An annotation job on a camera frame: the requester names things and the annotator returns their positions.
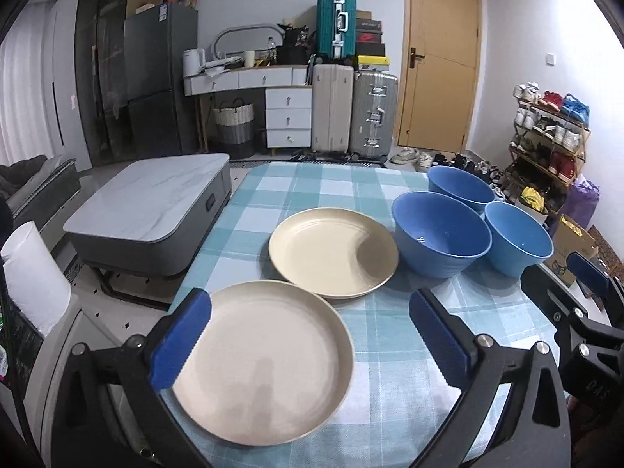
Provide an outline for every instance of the silver suitcase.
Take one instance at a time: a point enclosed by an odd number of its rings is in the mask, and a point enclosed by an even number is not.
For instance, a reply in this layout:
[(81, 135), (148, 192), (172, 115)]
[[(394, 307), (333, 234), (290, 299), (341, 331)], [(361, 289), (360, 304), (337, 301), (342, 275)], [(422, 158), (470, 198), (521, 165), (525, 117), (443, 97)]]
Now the silver suitcase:
[(353, 101), (353, 67), (314, 65), (312, 150), (347, 152)]
[(383, 159), (392, 145), (398, 80), (385, 72), (355, 73), (349, 152), (351, 159)]

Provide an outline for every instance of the red shoe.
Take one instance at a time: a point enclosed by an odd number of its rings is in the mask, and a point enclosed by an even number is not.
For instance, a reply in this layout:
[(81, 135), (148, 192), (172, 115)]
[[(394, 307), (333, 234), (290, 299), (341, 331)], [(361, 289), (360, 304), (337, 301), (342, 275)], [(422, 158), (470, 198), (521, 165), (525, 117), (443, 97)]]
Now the red shoe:
[(564, 104), (564, 98), (563, 96), (559, 95), (559, 93), (545, 92), (544, 98), (539, 99), (538, 103), (540, 105), (549, 107), (554, 111), (559, 111)]
[(550, 159), (550, 165), (548, 166), (548, 171), (552, 172), (555, 176), (559, 174), (559, 169), (561, 169), (561, 159), (563, 155), (560, 152), (554, 152)]
[(559, 168), (559, 178), (569, 183), (576, 175), (576, 164), (571, 156), (561, 156), (561, 167)]

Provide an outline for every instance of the white curtain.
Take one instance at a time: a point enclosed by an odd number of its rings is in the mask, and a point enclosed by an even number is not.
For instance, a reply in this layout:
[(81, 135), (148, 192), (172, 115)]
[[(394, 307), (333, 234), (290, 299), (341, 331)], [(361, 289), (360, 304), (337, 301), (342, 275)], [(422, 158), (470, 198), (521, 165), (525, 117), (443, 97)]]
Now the white curtain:
[(46, 120), (42, 47), (49, 4), (24, 7), (0, 46), (0, 164), (54, 155)]

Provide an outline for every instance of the teal suitcase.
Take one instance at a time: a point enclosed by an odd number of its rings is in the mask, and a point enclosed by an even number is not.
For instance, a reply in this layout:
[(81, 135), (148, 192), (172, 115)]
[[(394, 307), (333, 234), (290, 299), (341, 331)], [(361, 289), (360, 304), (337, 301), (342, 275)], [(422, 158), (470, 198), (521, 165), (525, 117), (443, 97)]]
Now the teal suitcase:
[(329, 60), (355, 56), (356, 0), (318, 0), (316, 55)]

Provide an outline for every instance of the refrigerator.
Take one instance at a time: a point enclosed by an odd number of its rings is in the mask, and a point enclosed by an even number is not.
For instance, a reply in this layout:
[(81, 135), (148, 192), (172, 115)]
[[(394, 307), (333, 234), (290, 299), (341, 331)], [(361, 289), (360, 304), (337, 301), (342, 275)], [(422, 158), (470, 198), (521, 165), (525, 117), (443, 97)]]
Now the refrigerator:
[(126, 19), (128, 107), (139, 158), (199, 149), (193, 97), (184, 95), (182, 56), (197, 48), (197, 10), (175, 2)]

